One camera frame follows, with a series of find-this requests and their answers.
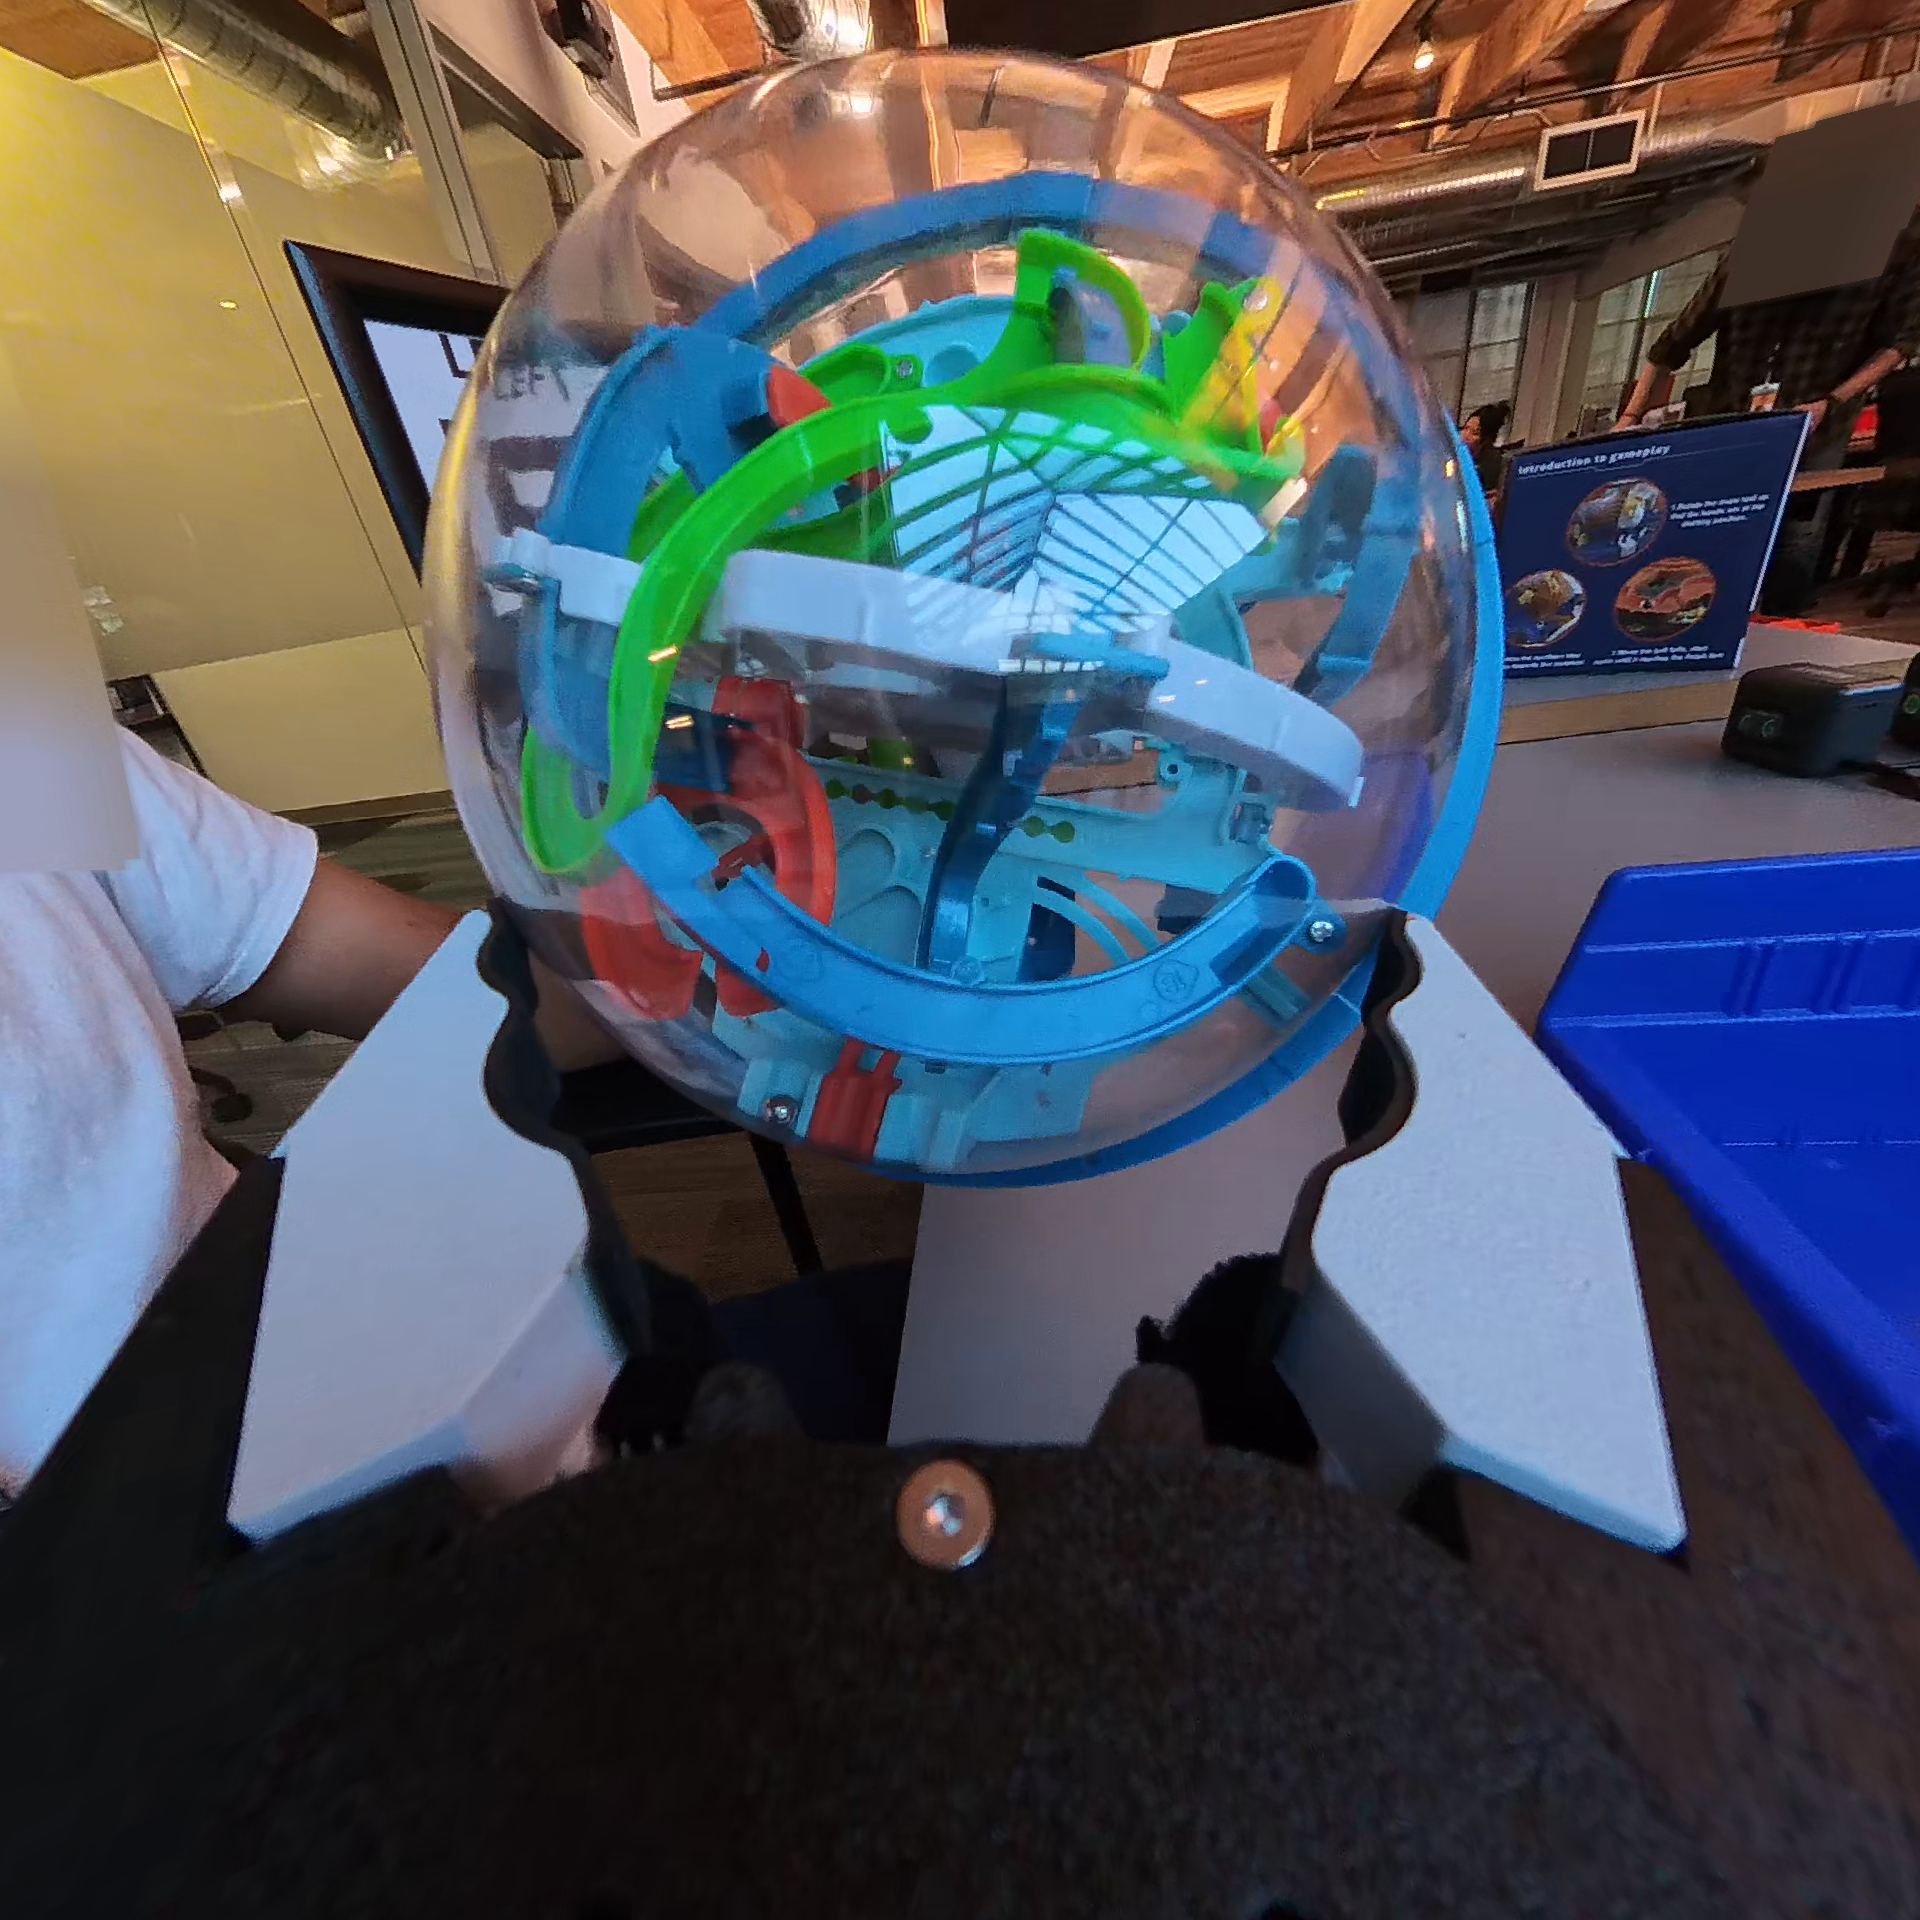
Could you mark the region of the small black device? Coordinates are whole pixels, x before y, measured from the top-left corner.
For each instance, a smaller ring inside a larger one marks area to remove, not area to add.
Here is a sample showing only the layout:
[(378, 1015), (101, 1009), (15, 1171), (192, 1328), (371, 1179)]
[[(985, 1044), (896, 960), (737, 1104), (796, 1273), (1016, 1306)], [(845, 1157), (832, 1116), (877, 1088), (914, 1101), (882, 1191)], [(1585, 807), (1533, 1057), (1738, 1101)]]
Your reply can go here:
[(1720, 749), (1781, 777), (1916, 777), (1919, 657), (1754, 667), (1735, 687)]

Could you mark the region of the person in white shirt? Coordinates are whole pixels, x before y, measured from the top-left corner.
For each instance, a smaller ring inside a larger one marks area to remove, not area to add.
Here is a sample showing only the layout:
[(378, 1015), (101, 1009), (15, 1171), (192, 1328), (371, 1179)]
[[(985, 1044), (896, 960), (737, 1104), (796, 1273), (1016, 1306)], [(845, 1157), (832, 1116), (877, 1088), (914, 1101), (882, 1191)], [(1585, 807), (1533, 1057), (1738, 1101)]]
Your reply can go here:
[(252, 989), (317, 840), (117, 739), (114, 871), (2, 883), (2, 1481), (15, 1497), (234, 1185), (177, 1019)]

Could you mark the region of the clear plastic maze ball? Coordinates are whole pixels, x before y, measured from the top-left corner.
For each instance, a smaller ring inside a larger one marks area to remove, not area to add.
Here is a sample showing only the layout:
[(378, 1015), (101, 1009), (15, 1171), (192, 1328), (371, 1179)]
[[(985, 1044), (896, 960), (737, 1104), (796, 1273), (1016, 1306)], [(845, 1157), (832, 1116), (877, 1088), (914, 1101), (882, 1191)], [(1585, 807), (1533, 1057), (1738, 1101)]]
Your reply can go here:
[(497, 908), (723, 1122), (913, 1185), (1161, 1159), (1458, 871), (1495, 530), (1370, 264), (1043, 55), (737, 88), (507, 296), (423, 541)]

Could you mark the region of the white air vent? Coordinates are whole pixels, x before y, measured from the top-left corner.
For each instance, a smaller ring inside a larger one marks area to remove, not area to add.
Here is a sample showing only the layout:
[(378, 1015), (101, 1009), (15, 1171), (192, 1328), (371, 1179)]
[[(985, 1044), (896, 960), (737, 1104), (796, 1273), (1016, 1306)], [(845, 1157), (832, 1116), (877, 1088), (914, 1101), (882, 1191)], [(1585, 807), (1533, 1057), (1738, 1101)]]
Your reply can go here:
[(1643, 112), (1616, 112), (1546, 128), (1531, 191), (1579, 191), (1636, 173), (1645, 120)]

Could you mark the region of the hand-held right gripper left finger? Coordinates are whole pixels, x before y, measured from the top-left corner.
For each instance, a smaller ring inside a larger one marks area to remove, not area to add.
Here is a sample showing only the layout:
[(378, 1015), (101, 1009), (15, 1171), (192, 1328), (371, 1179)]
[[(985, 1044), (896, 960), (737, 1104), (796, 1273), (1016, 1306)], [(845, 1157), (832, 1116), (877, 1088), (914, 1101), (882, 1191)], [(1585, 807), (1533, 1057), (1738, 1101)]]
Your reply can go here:
[(481, 1508), (611, 1461), (649, 1341), (644, 1279), (500, 989), (524, 957), (459, 919), (274, 1152), (227, 1517), (253, 1546), (421, 1473)]

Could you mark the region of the metal ventilation duct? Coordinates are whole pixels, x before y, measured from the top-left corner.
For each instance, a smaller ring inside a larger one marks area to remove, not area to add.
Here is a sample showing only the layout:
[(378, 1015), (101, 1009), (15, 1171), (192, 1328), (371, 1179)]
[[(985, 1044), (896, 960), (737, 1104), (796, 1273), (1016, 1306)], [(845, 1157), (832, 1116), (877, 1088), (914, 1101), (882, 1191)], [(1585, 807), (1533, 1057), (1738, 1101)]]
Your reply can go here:
[(410, 149), (393, 84), (378, 55), (299, 3), (88, 8), (331, 133), (368, 161), (389, 161)]

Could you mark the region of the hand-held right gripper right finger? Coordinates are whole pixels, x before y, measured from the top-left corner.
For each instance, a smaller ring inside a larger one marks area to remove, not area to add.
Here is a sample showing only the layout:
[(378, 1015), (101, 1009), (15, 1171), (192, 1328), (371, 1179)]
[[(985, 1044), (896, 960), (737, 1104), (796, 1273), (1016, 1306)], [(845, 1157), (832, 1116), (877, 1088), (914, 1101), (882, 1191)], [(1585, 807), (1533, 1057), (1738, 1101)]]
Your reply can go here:
[(1338, 1120), (1271, 1345), (1323, 1474), (1393, 1507), (1466, 1474), (1679, 1553), (1625, 1152), (1427, 919), (1383, 930)]

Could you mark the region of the blue gameplay instruction card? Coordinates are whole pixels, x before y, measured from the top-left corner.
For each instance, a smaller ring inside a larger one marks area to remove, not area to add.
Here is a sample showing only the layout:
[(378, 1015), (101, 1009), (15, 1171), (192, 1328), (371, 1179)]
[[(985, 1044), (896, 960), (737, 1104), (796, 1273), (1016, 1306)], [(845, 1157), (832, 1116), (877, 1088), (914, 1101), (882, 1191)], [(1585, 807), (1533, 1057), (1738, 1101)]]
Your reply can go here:
[(1505, 464), (1505, 676), (1738, 665), (1808, 421), (1745, 413), (1522, 449)]

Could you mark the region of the blue plastic bin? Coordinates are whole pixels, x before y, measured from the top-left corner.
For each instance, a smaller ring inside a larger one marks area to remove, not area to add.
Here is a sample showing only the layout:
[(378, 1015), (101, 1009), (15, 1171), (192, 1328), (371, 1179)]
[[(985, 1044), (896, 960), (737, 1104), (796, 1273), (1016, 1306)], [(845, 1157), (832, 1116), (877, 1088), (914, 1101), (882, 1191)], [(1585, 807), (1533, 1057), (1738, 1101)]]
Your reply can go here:
[(1537, 1025), (1919, 1551), (1919, 853), (1615, 873)]

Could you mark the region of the black framed tag sign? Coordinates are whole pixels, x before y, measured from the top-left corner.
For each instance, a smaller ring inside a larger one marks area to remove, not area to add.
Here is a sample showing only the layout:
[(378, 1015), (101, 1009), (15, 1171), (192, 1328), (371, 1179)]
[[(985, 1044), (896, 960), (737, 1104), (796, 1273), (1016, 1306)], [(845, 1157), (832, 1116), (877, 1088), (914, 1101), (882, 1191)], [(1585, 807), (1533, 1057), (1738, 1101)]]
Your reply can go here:
[(421, 572), (448, 425), (507, 300), (490, 279), (284, 240), (401, 546)]

